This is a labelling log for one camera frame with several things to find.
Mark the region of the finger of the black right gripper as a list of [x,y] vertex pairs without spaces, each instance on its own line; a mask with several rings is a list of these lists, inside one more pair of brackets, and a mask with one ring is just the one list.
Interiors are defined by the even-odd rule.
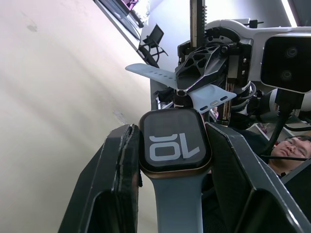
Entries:
[[176,90],[186,95],[209,84],[222,85],[227,74],[228,55],[222,46],[200,47],[175,69]]
[[174,107],[193,107],[191,97],[183,90],[175,90],[173,96]]

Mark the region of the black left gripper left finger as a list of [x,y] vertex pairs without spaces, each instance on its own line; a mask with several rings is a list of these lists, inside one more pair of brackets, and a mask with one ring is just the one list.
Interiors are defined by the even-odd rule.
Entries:
[[120,126],[80,173],[60,233],[135,233],[138,230],[139,128]]

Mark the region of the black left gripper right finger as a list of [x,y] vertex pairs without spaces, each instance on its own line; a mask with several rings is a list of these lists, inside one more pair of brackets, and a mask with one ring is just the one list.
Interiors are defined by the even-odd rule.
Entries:
[[309,233],[311,224],[282,180],[231,128],[206,123],[212,179],[229,233]]

